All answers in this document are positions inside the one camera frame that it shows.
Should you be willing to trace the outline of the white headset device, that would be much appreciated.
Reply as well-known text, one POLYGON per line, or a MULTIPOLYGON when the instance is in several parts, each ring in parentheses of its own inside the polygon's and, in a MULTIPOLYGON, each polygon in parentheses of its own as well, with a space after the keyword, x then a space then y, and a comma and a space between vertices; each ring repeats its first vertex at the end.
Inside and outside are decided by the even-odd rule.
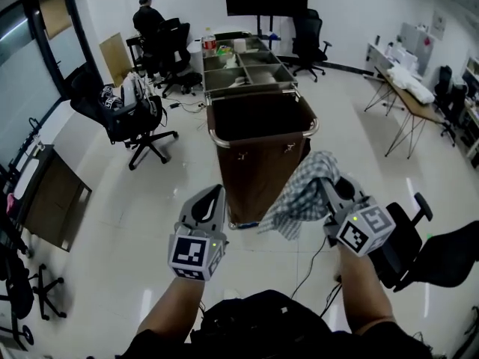
POLYGON ((120 87, 120 97, 123 105, 136 105, 138 101, 145 99, 148 88, 147 82, 138 73, 128 73, 120 87))

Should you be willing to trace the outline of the spare gripper device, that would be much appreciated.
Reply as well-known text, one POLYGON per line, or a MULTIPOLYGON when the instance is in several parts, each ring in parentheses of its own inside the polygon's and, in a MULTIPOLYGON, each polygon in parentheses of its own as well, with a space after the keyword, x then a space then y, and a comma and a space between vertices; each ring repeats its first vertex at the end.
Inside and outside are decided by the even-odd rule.
POLYGON ((111 86, 104 86, 100 92, 100 103, 108 110, 118 110, 123 108, 123 101, 115 96, 111 86))

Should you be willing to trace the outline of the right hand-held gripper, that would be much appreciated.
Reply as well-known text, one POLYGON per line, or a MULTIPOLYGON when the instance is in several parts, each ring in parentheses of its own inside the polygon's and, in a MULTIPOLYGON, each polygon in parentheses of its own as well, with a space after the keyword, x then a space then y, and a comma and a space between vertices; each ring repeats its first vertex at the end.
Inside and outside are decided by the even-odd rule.
POLYGON ((364 189, 351 176, 341 176, 338 193, 330 179, 322 178, 321 183, 325 202, 332 214, 323 225, 330 245, 339 242, 357 257, 380 248, 396 228, 387 209, 374 197, 364 197, 364 189))

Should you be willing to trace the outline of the clear bottle red label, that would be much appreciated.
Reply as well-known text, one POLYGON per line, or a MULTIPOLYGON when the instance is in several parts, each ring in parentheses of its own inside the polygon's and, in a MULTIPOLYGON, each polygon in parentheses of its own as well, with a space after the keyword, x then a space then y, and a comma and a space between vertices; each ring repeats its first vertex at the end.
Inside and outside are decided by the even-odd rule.
POLYGON ((210 27, 205 28, 205 33, 202 37, 202 48, 205 58, 216 56, 216 36, 210 27))

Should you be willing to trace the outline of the white cloth pile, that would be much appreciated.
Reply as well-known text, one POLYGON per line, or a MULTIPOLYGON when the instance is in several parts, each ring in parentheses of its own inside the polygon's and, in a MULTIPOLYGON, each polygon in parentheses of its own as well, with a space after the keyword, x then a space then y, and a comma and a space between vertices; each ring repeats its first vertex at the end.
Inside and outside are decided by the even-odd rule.
POLYGON ((422 105, 429 105, 434 102, 434 95, 423 86, 422 83, 415 79, 408 70, 395 65, 389 68, 386 73, 397 87, 408 91, 422 105))

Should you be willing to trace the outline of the brown laundry hamper bag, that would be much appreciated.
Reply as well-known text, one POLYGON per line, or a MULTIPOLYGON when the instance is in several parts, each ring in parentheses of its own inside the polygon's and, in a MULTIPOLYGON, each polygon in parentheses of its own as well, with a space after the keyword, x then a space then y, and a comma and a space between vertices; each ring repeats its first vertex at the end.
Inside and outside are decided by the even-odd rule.
POLYGON ((300 162, 319 120, 297 90, 207 100, 232 228, 259 224, 300 162))

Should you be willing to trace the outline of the brown cardboard sheet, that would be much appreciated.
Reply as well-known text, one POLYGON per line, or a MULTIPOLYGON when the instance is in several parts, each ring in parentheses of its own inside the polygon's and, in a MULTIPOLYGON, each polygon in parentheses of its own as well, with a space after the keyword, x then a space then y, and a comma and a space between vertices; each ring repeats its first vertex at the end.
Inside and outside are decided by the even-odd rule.
POLYGON ((100 51, 117 88, 123 84, 124 79, 132 71, 132 64, 125 45, 120 33, 114 34, 100 44, 100 51))
POLYGON ((39 0, 39 5, 49 40, 72 26, 66 0, 39 0))

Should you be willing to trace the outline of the checkered grey cloth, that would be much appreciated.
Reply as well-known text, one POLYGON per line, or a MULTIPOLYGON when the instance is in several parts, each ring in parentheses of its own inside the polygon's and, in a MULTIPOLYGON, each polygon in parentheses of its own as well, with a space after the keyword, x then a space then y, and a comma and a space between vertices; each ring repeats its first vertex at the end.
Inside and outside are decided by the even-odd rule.
POLYGON ((257 232, 277 231, 288 241, 298 239, 302 222, 319 221, 329 213, 323 180, 336 184, 340 178, 338 161, 332 153, 309 153, 266 211, 257 232))

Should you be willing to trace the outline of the grey refrigerator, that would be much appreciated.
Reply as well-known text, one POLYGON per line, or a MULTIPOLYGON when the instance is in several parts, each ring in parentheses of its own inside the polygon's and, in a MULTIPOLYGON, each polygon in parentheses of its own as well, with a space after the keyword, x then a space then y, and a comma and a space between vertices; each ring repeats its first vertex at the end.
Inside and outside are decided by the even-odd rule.
POLYGON ((417 58, 418 75, 423 76, 433 52, 435 37, 406 22, 401 25, 400 36, 403 48, 417 58))

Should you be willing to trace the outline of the black office chair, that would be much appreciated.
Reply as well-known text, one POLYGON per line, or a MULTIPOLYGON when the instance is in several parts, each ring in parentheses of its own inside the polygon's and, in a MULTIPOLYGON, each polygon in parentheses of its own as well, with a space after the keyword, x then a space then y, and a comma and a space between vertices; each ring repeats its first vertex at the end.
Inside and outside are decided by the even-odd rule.
POLYGON ((299 16, 293 18, 296 36, 293 38, 292 53, 297 56, 298 67, 293 71, 293 76, 298 72, 306 70, 313 77, 314 82, 318 81, 315 71, 320 71, 324 76, 326 71, 317 66, 317 63, 328 61, 326 52, 332 47, 329 41, 324 40, 324 47, 320 47, 320 32, 323 21, 316 10, 307 8, 299 16))
POLYGON ((72 109, 100 124, 111 144, 122 142, 126 148, 135 151, 129 162, 131 171, 135 170, 135 163, 146 148, 153 151, 163 164, 167 163, 167 157, 154 146, 154 142, 168 136, 175 139, 179 137, 176 131, 155 133, 159 126, 166 126, 168 115, 161 98, 147 85, 149 88, 145 99, 136 105, 113 111, 106 109, 99 101, 101 90, 108 85, 100 84, 92 73, 83 71, 71 83, 72 109))
POLYGON ((193 87, 202 83, 200 73, 190 68, 191 54, 188 51, 190 24, 179 19, 164 21, 158 32, 159 39, 159 74, 163 80, 154 83, 155 87, 163 86, 162 98, 166 99, 173 86, 179 86, 182 94, 191 93, 193 87))
POLYGON ((382 247, 370 253, 378 278, 394 292, 414 282, 459 286, 479 263, 479 221, 423 242, 416 226, 422 218, 431 221, 433 213, 420 193, 415 194, 415 202, 419 211, 413 219, 398 203, 386 207, 396 228, 382 247))
POLYGON ((439 68, 438 82, 434 87, 435 105, 442 113, 441 136, 448 134, 452 146, 457 144, 456 128, 459 126, 459 117, 465 106, 468 85, 460 79, 454 83, 452 69, 449 66, 439 68))
POLYGON ((43 320, 49 320, 49 316, 45 313, 45 306, 57 317, 67 318, 67 314, 58 311, 49 299, 49 292, 58 284, 63 284, 64 279, 58 277, 51 283, 45 283, 46 269, 46 265, 42 263, 38 272, 30 275, 29 270, 17 255, 7 255, 0 260, 0 282, 4 281, 7 291, 6 295, 0 294, 0 301, 9 301, 11 310, 18 319, 24 319, 31 312, 35 296, 37 296, 40 316, 43 320))
POLYGON ((28 349, 24 346, 20 338, 23 337, 24 340, 27 342, 27 344, 29 344, 30 346, 33 346, 34 345, 33 333, 31 332, 31 330, 29 329, 27 325, 23 325, 22 328, 19 328, 19 323, 18 323, 19 319, 15 313, 12 301, 7 295, 0 295, 0 301, 8 302, 10 304, 10 319, 11 319, 11 327, 4 328, 0 326, 0 331, 11 334, 13 337, 13 340, 19 346, 19 349, 24 352, 27 352, 28 349))

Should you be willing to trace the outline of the wooden hairpin-leg table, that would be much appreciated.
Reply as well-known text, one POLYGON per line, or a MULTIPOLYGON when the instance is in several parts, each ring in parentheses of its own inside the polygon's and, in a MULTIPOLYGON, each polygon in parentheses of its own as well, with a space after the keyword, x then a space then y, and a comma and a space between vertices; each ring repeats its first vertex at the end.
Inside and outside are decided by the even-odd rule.
POLYGON ((386 117, 393 108, 400 109, 406 113, 400 129, 385 152, 385 157, 388 157, 400 144, 408 139, 409 149, 406 158, 410 159, 424 131, 426 122, 442 125, 442 121, 431 105, 422 105, 410 92, 396 86, 385 68, 375 66, 374 69, 382 77, 382 81, 376 93, 364 108, 364 112, 381 104, 386 108, 386 117))

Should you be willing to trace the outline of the person's right forearm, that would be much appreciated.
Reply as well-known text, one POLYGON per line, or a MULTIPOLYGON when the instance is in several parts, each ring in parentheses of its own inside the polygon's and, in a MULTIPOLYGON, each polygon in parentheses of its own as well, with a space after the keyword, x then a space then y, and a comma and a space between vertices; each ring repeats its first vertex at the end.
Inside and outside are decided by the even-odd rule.
POLYGON ((362 335, 374 325, 395 323, 391 302, 370 257, 357 257, 344 245, 339 245, 338 251, 344 310, 351 331, 362 335))

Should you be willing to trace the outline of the white desk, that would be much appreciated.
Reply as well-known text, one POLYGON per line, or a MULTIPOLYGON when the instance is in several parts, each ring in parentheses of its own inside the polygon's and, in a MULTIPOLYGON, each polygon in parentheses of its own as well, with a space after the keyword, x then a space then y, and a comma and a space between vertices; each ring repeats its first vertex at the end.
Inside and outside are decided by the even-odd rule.
POLYGON ((365 63, 366 63, 366 70, 373 73, 373 75, 370 78, 376 79, 376 80, 382 79, 382 76, 376 70, 379 67, 383 68, 384 70, 388 70, 394 66, 400 66, 402 68, 406 68, 404 65, 399 63, 396 59, 394 59, 392 56, 387 55, 383 48, 375 45, 374 43, 367 44, 367 53, 366 53, 365 63))

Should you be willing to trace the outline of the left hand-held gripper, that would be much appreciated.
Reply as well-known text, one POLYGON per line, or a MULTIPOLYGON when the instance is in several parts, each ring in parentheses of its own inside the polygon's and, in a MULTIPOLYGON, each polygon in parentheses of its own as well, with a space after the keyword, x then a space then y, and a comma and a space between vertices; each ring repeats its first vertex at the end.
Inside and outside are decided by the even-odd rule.
POLYGON ((212 185, 189 198, 169 236, 168 266, 176 277, 209 281, 225 255, 225 188, 212 185))

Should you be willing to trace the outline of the white bin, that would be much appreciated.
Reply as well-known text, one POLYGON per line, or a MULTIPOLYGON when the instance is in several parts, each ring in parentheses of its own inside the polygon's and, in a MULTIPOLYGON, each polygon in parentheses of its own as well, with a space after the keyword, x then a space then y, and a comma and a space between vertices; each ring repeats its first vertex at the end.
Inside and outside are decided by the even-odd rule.
POLYGON ((203 65, 203 49, 201 39, 193 40, 188 46, 187 51, 189 52, 190 66, 194 72, 202 74, 204 71, 203 65))

